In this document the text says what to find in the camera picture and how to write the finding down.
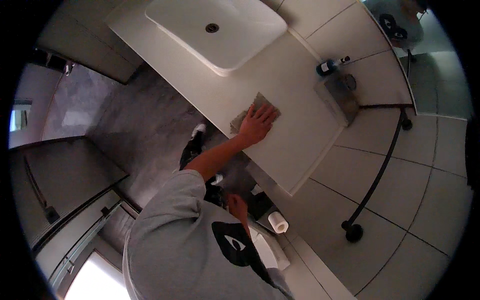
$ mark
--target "sink drain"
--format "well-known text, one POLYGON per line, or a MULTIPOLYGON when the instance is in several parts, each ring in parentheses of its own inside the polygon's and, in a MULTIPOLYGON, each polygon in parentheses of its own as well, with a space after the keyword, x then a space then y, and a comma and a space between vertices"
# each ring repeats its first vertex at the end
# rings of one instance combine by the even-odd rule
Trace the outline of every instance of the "sink drain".
POLYGON ((220 29, 220 26, 215 23, 210 23, 209 25, 205 26, 205 31, 208 33, 215 33, 220 29))

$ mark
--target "white countertop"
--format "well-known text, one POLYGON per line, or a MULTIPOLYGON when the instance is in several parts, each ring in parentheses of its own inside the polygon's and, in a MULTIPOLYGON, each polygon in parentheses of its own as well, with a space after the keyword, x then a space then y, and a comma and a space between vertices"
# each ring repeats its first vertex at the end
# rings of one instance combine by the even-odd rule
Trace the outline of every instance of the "white countertop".
POLYGON ((127 0, 109 27, 227 137, 230 122, 261 92, 281 112, 245 153, 293 195, 343 129, 318 98, 317 60, 285 33, 229 77, 220 77, 145 17, 150 1, 127 0))

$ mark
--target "grey patch on countertop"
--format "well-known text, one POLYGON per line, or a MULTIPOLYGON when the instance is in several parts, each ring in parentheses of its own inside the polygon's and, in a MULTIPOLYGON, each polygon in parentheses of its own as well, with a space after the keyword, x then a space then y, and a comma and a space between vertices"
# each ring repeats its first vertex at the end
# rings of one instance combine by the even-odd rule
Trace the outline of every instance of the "grey patch on countertop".
MULTIPOLYGON (((270 101, 268 101, 264 95, 262 95, 262 93, 258 92, 257 93, 257 97, 255 97, 255 100, 253 101, 253 104, 255 104, 255 108, 253 110, 253 112, 255 113, 260 107, 262 107, 263 104, 267 104, 267 105, 272 105, 272 103, 270 103, 270 101)), ((275 107, 275 110, 276 110, 276 117, 275 119, 273 120, 273 122, 275 122, 278 117, 280 117, 281 113, 280 111, 275 107)), ((236 116, 232 122, 230 122, 230 133, 231 134, 237 134, 239 133, 240 131, 240 126, 241 126, 241 123, 243 122, 243 119, 247 116, 247 110, 244 110, 243 112, 241 112, 238 116, 236 116)))

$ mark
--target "toilet paper roll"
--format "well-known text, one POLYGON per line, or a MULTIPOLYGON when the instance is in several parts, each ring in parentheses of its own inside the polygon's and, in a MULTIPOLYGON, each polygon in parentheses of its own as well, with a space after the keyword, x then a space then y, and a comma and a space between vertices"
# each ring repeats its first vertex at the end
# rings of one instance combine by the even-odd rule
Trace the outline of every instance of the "toilet paper roll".
POLYGON ((268 216, 268 221, 276 233, 284 233, 288 229, 288 223, 279 212, 272 212, 268 216))

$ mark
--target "sink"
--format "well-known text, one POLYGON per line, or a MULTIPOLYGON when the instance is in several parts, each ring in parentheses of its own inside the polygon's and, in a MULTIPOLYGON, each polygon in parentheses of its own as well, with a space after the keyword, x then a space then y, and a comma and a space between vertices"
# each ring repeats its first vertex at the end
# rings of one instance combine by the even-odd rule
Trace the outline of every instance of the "sink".
POLYGON ((145 16, 220 76, 287 30, 260 0, 154 0, 145 16))

